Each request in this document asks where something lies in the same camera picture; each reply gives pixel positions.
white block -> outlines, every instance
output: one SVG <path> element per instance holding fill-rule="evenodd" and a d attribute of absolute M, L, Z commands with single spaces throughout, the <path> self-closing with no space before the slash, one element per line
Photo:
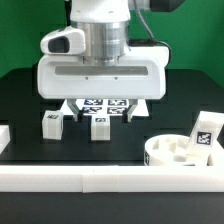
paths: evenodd
<path fill-rule="evenodd" d="M 9 126 L 0 125 L 0 154 L 10 141 Z"/>
<path fill-rule="evenodd" d="M 109 141 L 110 140 L 110 116 L 96 114 L 92 116 L 91 140 Z"/>
<path fill-rule="evenodd" d="M 47 110 L 42 120 L 43 138 L 61 140 L 63 132 L 63 113 Z"/>

white plastic frame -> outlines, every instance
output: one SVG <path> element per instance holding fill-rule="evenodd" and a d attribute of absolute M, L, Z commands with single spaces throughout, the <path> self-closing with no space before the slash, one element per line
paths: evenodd
<path fill-rule="evenodd" d="M 2 192 L 223 192 L 224 167 L 0 166 Z"/>

